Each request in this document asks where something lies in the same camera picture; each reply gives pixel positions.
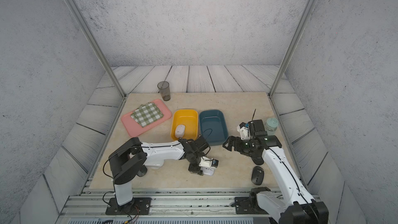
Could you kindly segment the white mouse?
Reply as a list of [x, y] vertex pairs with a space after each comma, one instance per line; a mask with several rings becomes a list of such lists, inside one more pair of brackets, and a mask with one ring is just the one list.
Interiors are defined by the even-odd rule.
[[185, 135], [186, 127], [183, 124], [180, 124], [175, 129], [175, 138], [182, 139]]
[[161, 161], [152, 161], [148, 164], [146, 164], [146, 166], [152, 168], [152, 169], [159, 169], [164, 165], [164, 160]]

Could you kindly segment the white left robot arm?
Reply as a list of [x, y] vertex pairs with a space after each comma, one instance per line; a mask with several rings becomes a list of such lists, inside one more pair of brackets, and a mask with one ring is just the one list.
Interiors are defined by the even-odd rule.
[[160, 168], [166, 160], [186, 160], [188, 171], [197, 175], [212, 176], [219, 161], [207, 158], [205, 151], [211, 147], [199, 136], [198, 139], [182, 139], [169, 143], [146, 143], [139, 138], [131, 138], [115, 150], [106, 161], [112, 172], [117, 206], [134, 202], [132, 180], [143, 177], [148, 168]]

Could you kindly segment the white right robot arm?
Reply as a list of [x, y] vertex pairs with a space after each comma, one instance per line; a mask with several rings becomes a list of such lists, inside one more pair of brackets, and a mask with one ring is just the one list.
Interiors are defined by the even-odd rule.
[[253, 188], [248, 197], [235, 198], [232, 206], [238, 215], [268, 214], [274, 224], [328, 223], [328, 208], [323, 202], [316, 201], [301, 183], [276, 136], [256, 136], [246, 141], [229, 136], [222, 146], [248, 156], [256, 163], [265, 162], [282, 193], [282, 198], [278, 198], [267, 187]]

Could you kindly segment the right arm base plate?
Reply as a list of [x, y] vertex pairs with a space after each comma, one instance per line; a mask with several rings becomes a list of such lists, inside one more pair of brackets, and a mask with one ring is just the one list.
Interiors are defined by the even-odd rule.
[[236, 214], [268, 214], [268, 212], [261, 209], [257, 203], [257, 194], [263, 191], [270, 191], [270, 189], [267, 187], [253, 188], [248, 197], [235, 197], [231, 206], [235, 208]]

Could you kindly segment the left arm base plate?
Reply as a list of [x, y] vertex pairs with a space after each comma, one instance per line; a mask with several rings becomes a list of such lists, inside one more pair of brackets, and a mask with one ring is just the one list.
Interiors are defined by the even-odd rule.
[[106, 215], [149, 215], [151, 198], [133, 198], [127, 204], [119, 205], [115, 197], [107, 203]]

